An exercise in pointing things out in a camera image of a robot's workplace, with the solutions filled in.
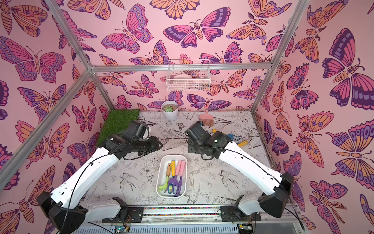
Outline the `white plastic storage box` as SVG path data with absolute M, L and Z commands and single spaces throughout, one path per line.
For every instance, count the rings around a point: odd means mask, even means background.
M 175 197 L 174 195 L 169 195 L 166 191 L 160 191 L 159 190 L 159 186 L 163 185 L 165 183 L 167 166 L 173 160 L 176 161 L 176 163 L 179 160 L 186 161 L 186 167 L 185 167 L 184 174 L 183 174 L 182 189 L 181 189 L 181 192 L 180 192 L 180 196 L 178 196 L 178 197 Z M 185 194 L 186 189 L 187 189 L 187 177 L 188 177 L 188 175 L 187 175 L 187 165 L 188 165 L 187 158 L 182 156 L 182 155 L 166 155 L 161 159 L 158 178 L 157 178 L 157 184 L 156 184 L 156 193 L 159 197 L 168 198 L 168 199 L 176 199 L 176 198 L 181 198 Z

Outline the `green rake wooden handle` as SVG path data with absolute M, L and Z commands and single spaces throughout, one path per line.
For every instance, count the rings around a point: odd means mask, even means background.
M 168 166 L 167 166 L 165 183 L 163 185 L 159 186 L 160 191 L 166 191 L 168 189 L 168 180 L 169 180 L 169 177 L 170 177 L 170 172 L 171 172 L 171 163 L 169 163 Z

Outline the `purple fork pink handle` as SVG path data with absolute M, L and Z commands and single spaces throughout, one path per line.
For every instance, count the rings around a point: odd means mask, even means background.
M 179 170 L 178 186 L 177 186 L 176 192 L 174 194 L 176 197 L 180 196 L 180 192 L 181 192 L 181 189 L 182 189 L 183 174 L 184 174 L 185 167 L 186 167 L 186 161 L 181 161 L 181 166 L 180 166 L 180 170 Z

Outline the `purple rake pink handle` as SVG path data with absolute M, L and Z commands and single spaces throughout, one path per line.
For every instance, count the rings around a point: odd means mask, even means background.
M 178 177 L 179 177 L 179 170 L 180 170 L 180 166 L 181 166 L 181 160 L 179 160 L 177 163 L 176 163 L 176 173 L 175 173 L 175 184 L 173 186 L 173 188 L 168 188 L 166 190 L 166 192 L 169 194 L 169 195 L 174 195 L 175 192 L 176 192 L 176 188 L 178 186 Z

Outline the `blue shovel yellow handle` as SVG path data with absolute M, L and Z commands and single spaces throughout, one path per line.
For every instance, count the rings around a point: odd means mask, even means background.
M 212 130 L 212 133 L 213 133 L 213 137 L 215 139 L 221 139 L 221 138 L 230 138 L 231 140 L 240 140 L 242 137 L 241 136 L 238 136 L 238 135 L 235 135 L 233 133 L 229 133 L 229 134 L 224 134 L 216 129 L 213 129 Z

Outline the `blue fork yellow handle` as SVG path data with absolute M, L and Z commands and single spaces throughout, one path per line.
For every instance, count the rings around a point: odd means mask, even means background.
M 171 162 L 171 177 L 168 181 L 168 188 L 173 188 L 173 186 L 175 184 L 175 173 L 176 173 L 176 163 L 173 160 Z

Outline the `blue rake yellow handle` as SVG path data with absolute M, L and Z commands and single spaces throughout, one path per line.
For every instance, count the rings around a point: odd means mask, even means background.
M 240 142 L 240 143 L 238 144 L 239 147 L 245 147 L 245 146 L 247 146 L 247 145 L 248 145 L 248 141 L 247 141 L 247 140 L 244 140 L 244 141 L 242 141 L 242 142 Z

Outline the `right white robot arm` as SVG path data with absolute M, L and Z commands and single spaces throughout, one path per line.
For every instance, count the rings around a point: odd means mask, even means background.
M 213 135 L 204 131 L 193 133 L 185 131 L 186 141 L 201 156 L 221 160 L 249 178 L 262 191 L 257 198 L 241 198 L 238 209 L 250 215 L 264 211 L 268 215 L 281 218 L 294 187 L 290 173 L 281 174 L 245 152 L 230 137 L 222 132 Z

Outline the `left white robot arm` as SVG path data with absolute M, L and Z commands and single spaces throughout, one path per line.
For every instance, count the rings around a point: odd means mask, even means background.
M 71 234 L 82 224 L 96 220 L 124 222 L 130 213 L 128 204 L 121 198 L 91 204 L 83 204 L 80 200 L 110 167 L 127 154 L 138 152 L 145 156 L 160 150 L 162 146 L 155 136 L 126 139 L 117 134 L 111 135 L 79 170 L 52 192 L 39 195 L 37 202 L 61 234 Z

